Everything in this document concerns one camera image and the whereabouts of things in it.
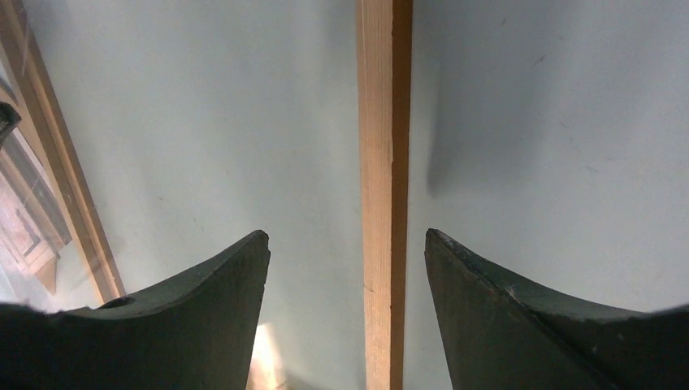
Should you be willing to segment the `light wooden picture frame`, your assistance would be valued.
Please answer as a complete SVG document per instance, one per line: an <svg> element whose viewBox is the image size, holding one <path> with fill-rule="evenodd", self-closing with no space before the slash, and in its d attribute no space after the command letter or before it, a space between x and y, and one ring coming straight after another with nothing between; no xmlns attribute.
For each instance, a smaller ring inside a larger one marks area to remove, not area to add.
<svg viewBox="0 0 689 390"><path fill-rule="evenodd" d="M5 68L108 283L254 230L288 383L402 385L390 1L4 1Z"/></svg>

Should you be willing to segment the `photo print of window plant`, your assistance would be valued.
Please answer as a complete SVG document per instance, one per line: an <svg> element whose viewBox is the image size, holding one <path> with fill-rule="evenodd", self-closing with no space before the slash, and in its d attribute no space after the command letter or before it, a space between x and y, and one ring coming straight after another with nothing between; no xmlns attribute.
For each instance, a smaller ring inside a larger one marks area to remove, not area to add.
<svg viewBox="0 0 689 390"><path fill-rule="evenodd" d="M20 114L9 72L1 67L1 102ZM1 300L59 308L58 262L71 236L46 170L21 132L1 146Z"/></svg>

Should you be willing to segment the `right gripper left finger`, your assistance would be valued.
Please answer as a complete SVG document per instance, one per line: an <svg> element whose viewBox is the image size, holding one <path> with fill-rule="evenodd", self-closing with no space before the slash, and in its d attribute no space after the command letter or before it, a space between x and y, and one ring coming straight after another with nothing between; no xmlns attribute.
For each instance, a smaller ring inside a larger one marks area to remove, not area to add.
<svg viewBox="0 0 689 390"><path fill-rule="evenodd" d="M243 389L270 261L251 232L96 309L1 306L4 389Z"/></svg>

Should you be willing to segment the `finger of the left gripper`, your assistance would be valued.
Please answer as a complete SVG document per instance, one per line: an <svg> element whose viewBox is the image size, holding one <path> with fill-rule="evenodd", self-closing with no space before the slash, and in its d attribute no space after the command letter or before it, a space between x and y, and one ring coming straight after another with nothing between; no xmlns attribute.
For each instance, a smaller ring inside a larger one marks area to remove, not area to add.
<svg viewBox="0 0 689 390"><path fill-rule="evenodd" d="M22 117L18 111L7 102L1 102L0 104L0 146L3 146L5 140L11 135L11 133L18 127L21 123Z"/></svg>

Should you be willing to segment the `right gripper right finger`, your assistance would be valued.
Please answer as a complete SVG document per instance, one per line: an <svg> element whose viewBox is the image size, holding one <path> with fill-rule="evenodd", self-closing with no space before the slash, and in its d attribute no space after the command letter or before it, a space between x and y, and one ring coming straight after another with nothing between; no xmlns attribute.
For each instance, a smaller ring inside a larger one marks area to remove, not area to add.
<svg viewBox="0 0 689 390"><path fill-rule="evenodd" d="M687 388L686 306L638 312L572 297L437 229L424 255L454 388Z"/></svg>

